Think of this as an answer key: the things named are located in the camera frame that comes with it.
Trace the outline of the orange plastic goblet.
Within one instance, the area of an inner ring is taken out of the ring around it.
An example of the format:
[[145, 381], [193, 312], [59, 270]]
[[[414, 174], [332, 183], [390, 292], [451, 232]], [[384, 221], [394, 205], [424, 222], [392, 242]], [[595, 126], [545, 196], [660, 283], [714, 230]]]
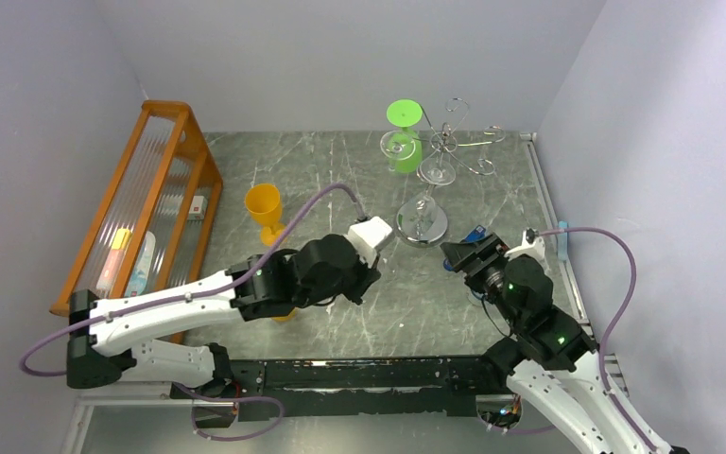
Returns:
[[285, 230], [279, 189], [271, 183], [257, 184], [247, 192], [244, 203], [251, 218], [261, 227], [261, 242], [272, 246]]
[[272, 317], [272, 320], [279, 322], [279, 323], [287, 322], [289, 320], [292, 320], [297, 315], [297, 313], [298, 313], [298, 309], [293, 308], [292, 310], [290, 310], [287, 314], [285, 314], [283, 316]]

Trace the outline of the clear wine glass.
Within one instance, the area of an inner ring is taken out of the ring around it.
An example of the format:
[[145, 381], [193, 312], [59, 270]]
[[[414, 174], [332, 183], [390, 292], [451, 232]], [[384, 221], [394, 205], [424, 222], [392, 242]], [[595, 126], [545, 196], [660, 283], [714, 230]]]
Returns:
[[416, 152], [415, 139], [404, 131], [388, 131], [380, 139], [382, 153], [391, 161], [401, 162], [410, 159]]
[[457, 177], [454, 167], [440, 154], [424, 159], [417, 173], [424, 182], [435, 186], [449, 185]]

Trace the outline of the green plastic wine glass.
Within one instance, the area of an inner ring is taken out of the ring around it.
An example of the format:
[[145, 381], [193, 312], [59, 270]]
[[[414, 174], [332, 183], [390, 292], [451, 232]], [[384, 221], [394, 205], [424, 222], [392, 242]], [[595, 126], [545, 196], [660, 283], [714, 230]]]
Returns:
[[389, 170], [399, 174], [416, 171], [423, 151], [413, 127], [423, 118], [421, 105], [412, 99], [395, 100], [387, 107], [386, 117], [394, 130], [381, 137], [380, 149], [389, 160]]

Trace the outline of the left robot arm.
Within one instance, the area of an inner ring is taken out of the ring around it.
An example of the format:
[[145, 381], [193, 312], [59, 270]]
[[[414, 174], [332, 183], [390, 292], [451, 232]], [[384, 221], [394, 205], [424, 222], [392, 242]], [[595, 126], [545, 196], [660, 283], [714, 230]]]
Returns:
[[69, 298], [66, 384], [93, 389], [120, 379], [161, 379], [225, 394], [233, 372], [217, 344], [185, 347], [164, 337], [204, 325], [280, 318], [342, 296], [360, 305], [381, 274], [386, 243], [377, 236], [329, 234], [301, 249], [257, 255], [199, 281], [136, 297], [100, 299], [90, 290]]

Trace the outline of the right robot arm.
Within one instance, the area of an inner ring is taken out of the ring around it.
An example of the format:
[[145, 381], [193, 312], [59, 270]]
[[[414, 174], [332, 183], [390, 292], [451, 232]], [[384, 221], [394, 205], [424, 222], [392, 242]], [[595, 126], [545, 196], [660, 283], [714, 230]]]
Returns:
[[493, 392], [509, 389], [538, 410], [581, 453], [682, 453], [632, 406], [607, 373], [604, 356], [580, 322], [553, 302], [545, 240], [525, 230], [510, 248], [496, 235], [444, 242], [465, 285], [497, 308], [513, 335], [490, 347], [481, 368]]

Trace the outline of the chrome wine glass rack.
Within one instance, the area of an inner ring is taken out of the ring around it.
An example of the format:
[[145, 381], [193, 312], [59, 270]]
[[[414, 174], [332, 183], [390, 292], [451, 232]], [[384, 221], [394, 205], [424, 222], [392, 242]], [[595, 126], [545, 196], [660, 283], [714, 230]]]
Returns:
[[[422, 105], [421, 107], [423, 118], [420, 122], [429, 121], [429, 116], [424, 107]], [[477, 176], [491, 176], [495, 173], [495, 165], [485, 155], [481, 155], [477, 159], [477, 167], [472, 167], [458, 158], [455, 152], [462, 148], [486, 147], [503, 141], [506, 138], [506, 132], [501, 127], [490, 126], [484, 130], [483, 135], [486, 139], [483, 141], [463, 143], [455, 136], [458, 125], [452, 126], [447, 122], [442, 123], [438, 128], [431, 123], [427, 125], [430, 129], [428, 137], [422, 138], [418, 133], [422, 143], [422, 161], [440, 154], [450, 162], [455, 170], [456, 166], [460, 165]], [[433, 246], [440, 243], [449, 230], [449, 217], [433, 197], [434, 190], [442, 186], [428, 184], [419, 177], [417, 170], [414, 173], [425, 184], [425, 188], [418, 195], [404, 202], [397, 210], [395, 215], [396, 231], [408, 244]]]

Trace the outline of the orange wooden rack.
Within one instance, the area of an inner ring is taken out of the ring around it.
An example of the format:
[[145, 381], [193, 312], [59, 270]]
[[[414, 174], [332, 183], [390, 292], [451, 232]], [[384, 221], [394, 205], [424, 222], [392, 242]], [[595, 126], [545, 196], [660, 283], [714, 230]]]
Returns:
[[130, 296], [130, 278], [150, 263], [145, 292], [197, 280], [223, 180], [191, 107], [147, 100], [64, 281], [51, 314], [69, 296]]

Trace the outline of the light blue pen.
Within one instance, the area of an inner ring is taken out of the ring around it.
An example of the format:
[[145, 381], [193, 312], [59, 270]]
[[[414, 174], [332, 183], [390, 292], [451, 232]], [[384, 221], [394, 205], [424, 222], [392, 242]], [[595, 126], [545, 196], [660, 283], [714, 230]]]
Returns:
[[561, 233], [557, 234], [557, 257], [560, 262], [568, 262], [569, 261], [569, 236], [568, 236], [568, 229], [569, 225], [566, 221], [559, 221], [558, 222], [558, 228], [562, 230]]

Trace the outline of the black base frame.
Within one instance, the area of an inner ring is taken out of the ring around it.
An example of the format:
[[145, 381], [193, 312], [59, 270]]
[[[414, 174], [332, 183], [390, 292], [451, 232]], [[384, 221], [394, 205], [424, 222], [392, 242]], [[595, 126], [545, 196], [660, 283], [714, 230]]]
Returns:
[[506, 401], [504, 375], [482, 356], [234, 359], [195, 393], [237, 398], [242, 422], [287, 417], [440, 413], [474, 417], [476, 406]]

